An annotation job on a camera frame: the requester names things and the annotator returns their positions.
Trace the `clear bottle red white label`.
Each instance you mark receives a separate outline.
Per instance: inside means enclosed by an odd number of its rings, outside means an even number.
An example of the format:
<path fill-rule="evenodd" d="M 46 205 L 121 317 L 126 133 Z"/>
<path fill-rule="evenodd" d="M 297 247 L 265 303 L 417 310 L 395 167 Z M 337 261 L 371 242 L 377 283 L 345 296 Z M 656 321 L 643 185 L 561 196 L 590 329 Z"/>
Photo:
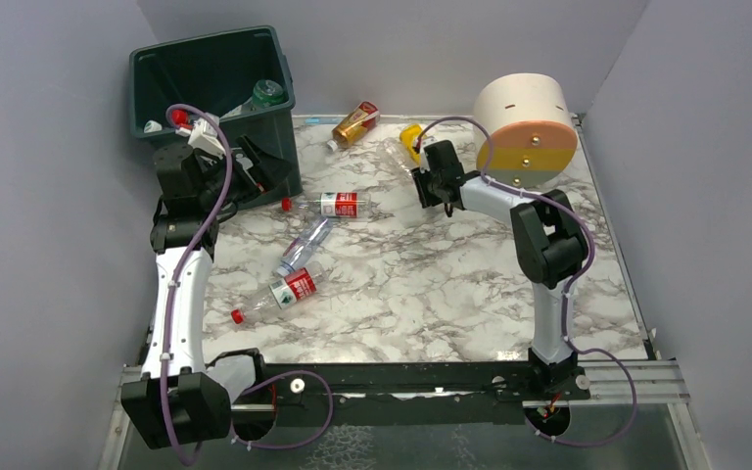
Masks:
<path fill-rule="evenodd" d="M 169 113 L 170 121 L 176 127 L 187 128 L 189 126 L 189 115 L 186 111 L 181 109 L 173 109 Z"/>

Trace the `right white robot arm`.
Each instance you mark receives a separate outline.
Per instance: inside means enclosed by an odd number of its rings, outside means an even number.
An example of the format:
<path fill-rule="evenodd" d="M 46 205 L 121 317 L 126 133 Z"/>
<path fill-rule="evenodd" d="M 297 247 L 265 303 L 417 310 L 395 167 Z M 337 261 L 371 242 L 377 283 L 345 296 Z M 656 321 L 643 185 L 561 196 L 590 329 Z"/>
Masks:
<path fill-rule="evenodd" d="M 571 306 L 576 277 L 589 256 L 566 194 L 509 191 L 477 170 L 466 172 L 449 141 L 425 147 L 421 162 L 411 176 L 422 207 L 442 205 L 448 216 L 455 210 L 478 212 L 512 230 L 518 264 L 534 293 L 530 387 L 537 393 L 560 390 L 583 373 L 570 346 Z"/>

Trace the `clear bottle light blue label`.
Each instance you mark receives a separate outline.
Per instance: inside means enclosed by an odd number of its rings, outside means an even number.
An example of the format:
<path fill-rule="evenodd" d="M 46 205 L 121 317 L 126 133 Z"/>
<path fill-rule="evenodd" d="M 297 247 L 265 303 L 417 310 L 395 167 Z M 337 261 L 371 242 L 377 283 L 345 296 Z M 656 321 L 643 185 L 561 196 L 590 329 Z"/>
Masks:
<path fill-rule="evenodd" d="M 163 126 L 159 122 L 152 119 L 146 121 L 143 125 L 143 132 L 145 134 L 160 132 L 162 130 Z"/>

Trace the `yellow plastic bottle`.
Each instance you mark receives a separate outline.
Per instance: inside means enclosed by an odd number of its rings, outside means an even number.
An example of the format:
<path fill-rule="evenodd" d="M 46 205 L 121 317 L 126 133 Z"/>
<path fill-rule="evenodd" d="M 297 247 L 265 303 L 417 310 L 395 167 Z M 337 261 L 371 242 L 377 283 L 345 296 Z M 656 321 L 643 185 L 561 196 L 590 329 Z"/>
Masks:
<path fill-rule="evenodd" d="M 416 143 L 418 142 L 419 135 L 422 133 L 423 127 L 419 123 L 413 123 L 405 127 L 399 133 L 399 141 L 410 156 L 412 161 L 419 165 L 420 155 L 416 150 Z"/>

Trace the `clear bottle red cap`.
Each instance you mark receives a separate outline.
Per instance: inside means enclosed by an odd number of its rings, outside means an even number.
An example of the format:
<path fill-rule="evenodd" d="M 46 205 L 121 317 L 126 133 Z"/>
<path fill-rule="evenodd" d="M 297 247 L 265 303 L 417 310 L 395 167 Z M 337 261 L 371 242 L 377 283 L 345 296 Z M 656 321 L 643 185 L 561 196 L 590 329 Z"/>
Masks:
<path fill-rule="evenodd" d="M 284 198 L 281 209 L 328 218 L 366 219 L 372 213 L 372 203 L 370 196 L 363 192 L 322 192 Z"/>

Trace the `clear bottle dark green label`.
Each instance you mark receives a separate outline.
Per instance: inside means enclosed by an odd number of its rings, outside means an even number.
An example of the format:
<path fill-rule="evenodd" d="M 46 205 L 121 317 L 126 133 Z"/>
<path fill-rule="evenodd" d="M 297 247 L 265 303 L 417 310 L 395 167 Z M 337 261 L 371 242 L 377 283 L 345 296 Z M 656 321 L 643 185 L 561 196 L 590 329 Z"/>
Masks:
<path fill-rule="evenodd" d="M 248 100 L 244 102 L 241 105 L 238 105 L 237 107 L 233 108 L 232 110 L 226 112 L 224 115 L 222 115 L 221 119 L 227 119 L 227 118 L 235 118 L 237 116 L 240 116 L 242 114 L 251 112 L 254 109 L 253 103 L 251 100 Z"/>

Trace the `green tinted plastic bottle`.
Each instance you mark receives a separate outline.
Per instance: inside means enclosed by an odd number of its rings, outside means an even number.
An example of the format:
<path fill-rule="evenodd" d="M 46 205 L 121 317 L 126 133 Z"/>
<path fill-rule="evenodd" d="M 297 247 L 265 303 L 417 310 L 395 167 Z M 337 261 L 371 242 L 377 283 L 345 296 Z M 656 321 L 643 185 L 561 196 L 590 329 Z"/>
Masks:
<path fill-rule="evenodd" d="M 261 79 L 255 83 L 249 103 L 253 110 L 260 110 L 286 101 L 287 93 L 280 83 L 271 79 Z"/>

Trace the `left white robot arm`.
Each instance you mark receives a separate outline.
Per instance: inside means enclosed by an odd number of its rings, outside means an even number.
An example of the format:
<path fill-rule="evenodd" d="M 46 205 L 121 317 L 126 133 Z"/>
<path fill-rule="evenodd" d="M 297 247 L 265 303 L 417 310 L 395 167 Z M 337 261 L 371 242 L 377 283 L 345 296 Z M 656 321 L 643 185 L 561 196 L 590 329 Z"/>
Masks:
<path fill-rule="evenodd" d="M 226 388 L 206 372 L 202 348 L 205 292 L 219 222 L 217 200 L 252 205 L 285 184 L 290 162 L 248 136 L 231 146 L 232 164 L 184 142 L 153 155 L 162 194 L 150 234 L 158 295 L 153 333 L 139 380 L 123 385 L 121 405 L 150 449 L 223 438 L 230 426 Z"/>

